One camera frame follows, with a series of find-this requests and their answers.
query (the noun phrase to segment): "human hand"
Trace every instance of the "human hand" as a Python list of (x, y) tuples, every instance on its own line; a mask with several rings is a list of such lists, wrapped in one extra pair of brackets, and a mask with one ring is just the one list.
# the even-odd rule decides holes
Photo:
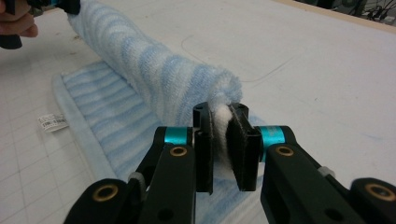
[(26, 0), (15, 0), (15, 15), (6, 13), (5, 0), (0, 0), (0, 35), (36, 37), (38, 29)]

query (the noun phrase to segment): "teal tape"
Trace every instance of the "teal tape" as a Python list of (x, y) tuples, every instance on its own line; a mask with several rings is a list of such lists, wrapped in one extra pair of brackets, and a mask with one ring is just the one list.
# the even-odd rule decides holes
[(279, 126), (261, 126), (263, 150), (262, 161), (265, 161), (268, 147), (273, 144), (285, 143), (285, 134)]
[(187, 128), (167, 127), (164, 142), (173, 145), (187, 145)]

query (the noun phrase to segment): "towel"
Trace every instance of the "towel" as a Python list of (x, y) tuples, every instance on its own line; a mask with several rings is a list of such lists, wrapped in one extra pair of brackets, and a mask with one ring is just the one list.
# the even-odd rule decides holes
[(227, 105), (242, 98), (236, 76), (174, 54), (117, 10), (94, 0), (82, 0), (79, 15), (69, 15), (69, 21), (103, 59), (53, 79), (60, 108), (96, 179), (126, 180), (158, 126), (191, 126), (192, 108), (208, 102), (222, 151), (214, 193), (197, 193), (196, 221), (236, 223), (257, 207), (260, 188), (240, 192), (234, 179), (221, 178), (223, 172), (232, 173), (225, 132), (231, 118)]

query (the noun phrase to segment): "table surface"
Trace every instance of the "table surface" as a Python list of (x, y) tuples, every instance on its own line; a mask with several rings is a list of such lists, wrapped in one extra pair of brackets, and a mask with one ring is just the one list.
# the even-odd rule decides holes
[[(347, 188), (368, 176), (396, 185), (392, 31), (272, 0), (102, 2), (172, 51), (234, 72), (242, 103), (268, 124), (290, 126)], [(0, 49), (3, 71), (41, 66), (55, 75), (99, 60), (61, 10), (35, 20), (38, 38)]]

